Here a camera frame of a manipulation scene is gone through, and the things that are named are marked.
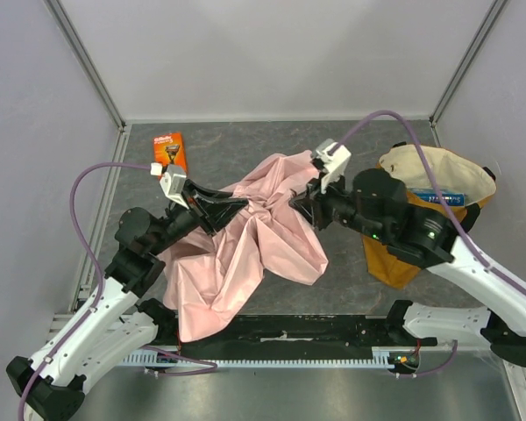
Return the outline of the pink folding umbrella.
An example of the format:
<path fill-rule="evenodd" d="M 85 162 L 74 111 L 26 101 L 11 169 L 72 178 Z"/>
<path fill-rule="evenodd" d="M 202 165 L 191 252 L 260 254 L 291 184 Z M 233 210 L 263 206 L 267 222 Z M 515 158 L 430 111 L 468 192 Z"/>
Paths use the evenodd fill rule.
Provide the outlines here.
<path fill-rule="evenodd" d="M 248 205 L 211 237 L 196 229 L 160 254 L 167 289 L 163 303 L 176 310 L 183 342 L 222 331 L 261 284 L 264 273 L 314 284 L 328 258 L 312 225 L 289 201 L 317 175 L 310 153 L 275 153 L 227 187 Z"/>

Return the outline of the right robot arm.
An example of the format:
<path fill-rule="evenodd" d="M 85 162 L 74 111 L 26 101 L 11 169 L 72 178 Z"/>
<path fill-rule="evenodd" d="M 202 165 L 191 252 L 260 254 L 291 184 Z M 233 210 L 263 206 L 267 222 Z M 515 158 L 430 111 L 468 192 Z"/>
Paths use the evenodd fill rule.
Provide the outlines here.
<path fill-rule="evenodd" d="M 405 184 L 373 168 L 345 180 L 320 175 L 291 207 L 316 229 L 336 222 L 383 245 L 397 261 L 425 269 L 460 287 L 482 305 L 473 309 L 395 303 L 388 316 L 414 339 L 488 346 L 503 360 L 526 367 L 526 282 L 481 251 L 461 225 L 443 213 L 409 203 Z"/>

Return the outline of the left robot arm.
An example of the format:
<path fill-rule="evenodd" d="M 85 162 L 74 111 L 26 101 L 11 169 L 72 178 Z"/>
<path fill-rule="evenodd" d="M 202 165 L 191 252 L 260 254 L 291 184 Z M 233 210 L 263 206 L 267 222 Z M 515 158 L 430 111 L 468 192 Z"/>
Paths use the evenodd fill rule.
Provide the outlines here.
<path fill-rule="evenodd" d="M 158 256 L 197 228 L 213 236 L 247 205 L 229 192 L 190 180 L 167 194 L 157 218 L 135 207 L 119 219 L 119 244 L 85 304 L 31 357 L 15 357 L 6 373 L 20 397 L 18 418 L 31 407 L 44 420 L 69 420 L 97 382 L 133 351 L 174 327 L 174 313 L 156 299 L 140 299 L 165 264 Z"/>

